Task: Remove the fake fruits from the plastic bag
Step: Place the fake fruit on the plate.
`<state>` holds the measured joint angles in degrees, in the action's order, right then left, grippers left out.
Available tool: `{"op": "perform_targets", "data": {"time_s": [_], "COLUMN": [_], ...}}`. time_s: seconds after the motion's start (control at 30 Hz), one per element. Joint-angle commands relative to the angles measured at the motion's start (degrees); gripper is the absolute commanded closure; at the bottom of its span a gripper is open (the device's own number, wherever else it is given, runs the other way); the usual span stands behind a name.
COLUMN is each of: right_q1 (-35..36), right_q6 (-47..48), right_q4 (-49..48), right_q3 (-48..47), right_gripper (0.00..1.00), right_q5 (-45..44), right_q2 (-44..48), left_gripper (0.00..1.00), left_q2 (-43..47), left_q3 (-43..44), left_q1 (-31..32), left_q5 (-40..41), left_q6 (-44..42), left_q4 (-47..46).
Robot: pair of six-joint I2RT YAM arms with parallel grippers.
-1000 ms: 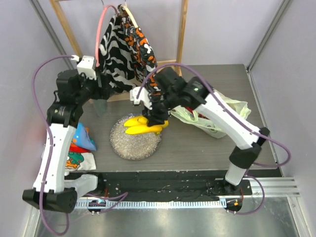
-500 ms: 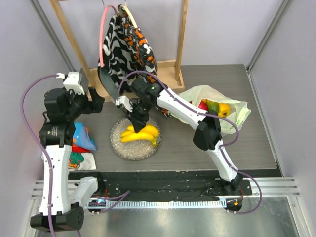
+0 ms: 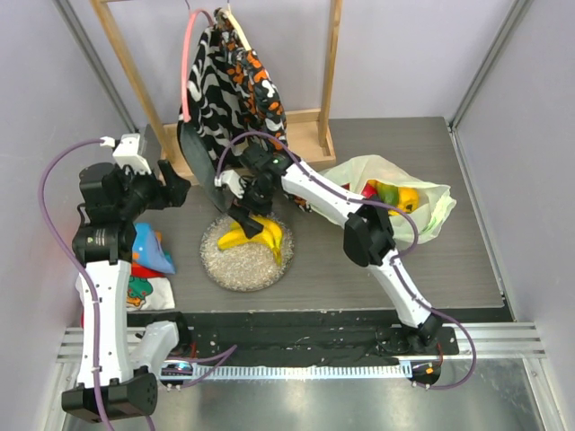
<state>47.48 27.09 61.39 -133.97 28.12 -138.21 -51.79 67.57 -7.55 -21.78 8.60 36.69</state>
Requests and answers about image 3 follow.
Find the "yellow fake banana bunch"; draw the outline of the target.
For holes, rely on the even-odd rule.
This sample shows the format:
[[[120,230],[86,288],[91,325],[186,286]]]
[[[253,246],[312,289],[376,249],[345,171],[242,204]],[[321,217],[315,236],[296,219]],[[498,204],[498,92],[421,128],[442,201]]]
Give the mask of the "yellow fake banana bunch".
[[[283,231],[280,224],[266,217],[256,215],[254,220],[263,226],[260,233],[248,238],[238,222],[232,222],[228,231],[217,240],[220,251],[226,251],[248,243],[257,243],[268,247],[278,266],[282,265],[281,246]]]

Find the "green avocado print plastic bag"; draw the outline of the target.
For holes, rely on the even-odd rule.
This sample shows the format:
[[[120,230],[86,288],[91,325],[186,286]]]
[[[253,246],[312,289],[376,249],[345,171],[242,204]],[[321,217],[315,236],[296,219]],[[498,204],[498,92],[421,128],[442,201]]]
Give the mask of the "green avocado print plastic bag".
[[[416,224],[418,243],[438,237],[456,206],[450,187],[420,180],[380,155],[362,155],[322,171],[351,192],[397,207]]]

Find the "red fake dragon fruit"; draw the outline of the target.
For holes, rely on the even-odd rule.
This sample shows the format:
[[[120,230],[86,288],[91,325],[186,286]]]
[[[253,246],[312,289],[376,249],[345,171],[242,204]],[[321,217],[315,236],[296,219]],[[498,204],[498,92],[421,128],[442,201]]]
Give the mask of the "red fake dragon fruit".
[[[379,198],[376,185],[376,180],[368,180],[364,184],[363,189],[359,192],[359,194],[364,198]]]

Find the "green red fake mango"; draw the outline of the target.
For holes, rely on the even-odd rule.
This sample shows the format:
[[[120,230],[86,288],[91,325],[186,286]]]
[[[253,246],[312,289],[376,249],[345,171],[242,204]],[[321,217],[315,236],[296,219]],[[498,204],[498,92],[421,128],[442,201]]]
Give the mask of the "green red fake mango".
[[[368,180],[367,184],[373,190],[373,196],[377,196],[380,201],[396,207],[399,203],[399,188],[394,185],[386,184],[378,180]]]

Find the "yellow fake lemon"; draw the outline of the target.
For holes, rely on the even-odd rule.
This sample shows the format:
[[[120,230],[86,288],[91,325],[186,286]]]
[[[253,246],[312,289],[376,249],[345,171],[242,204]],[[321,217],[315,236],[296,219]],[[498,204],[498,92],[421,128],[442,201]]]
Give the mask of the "yellow fake lemon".
[[[405,214],[411,214],[420,206],[420,196],[416,189],[398,187],[400,200],[395,208],[398,208]]]

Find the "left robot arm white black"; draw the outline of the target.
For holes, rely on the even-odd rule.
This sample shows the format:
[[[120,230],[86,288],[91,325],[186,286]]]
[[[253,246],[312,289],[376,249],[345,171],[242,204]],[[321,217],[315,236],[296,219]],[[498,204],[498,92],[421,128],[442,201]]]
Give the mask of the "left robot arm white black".
[[[75,388],[61,395],[63,410],[88,423],[149,417],[157,405],[158,379],[168,356],[190,352],[192,335],[181,312],[161,312],[128,347],[127,297],[135,220],[147,209],[180,207],[190,182],[166,160],[162,173],[96,163],[79,174],[84,199],[72,242],[80,269],[84,334]]]

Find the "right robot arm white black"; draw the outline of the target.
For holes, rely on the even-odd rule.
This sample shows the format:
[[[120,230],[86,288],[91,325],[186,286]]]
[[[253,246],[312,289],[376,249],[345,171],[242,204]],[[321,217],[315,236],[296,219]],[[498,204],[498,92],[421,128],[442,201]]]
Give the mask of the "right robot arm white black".
[[[344,253],[366,268],[392,300],[409,350],[424,355],[437,345],[443,319],[432,311],[401,262],[386,204],[336,185],[286,149],[272,154],[253,144],[243,150],[240,160],[251,180],[242,181],[219,163],[215,185],[233,191],[228,214],[248,238],[262,232],[263,224],[255,216],[270,212],[277,190],[302,198],[343,229]]]

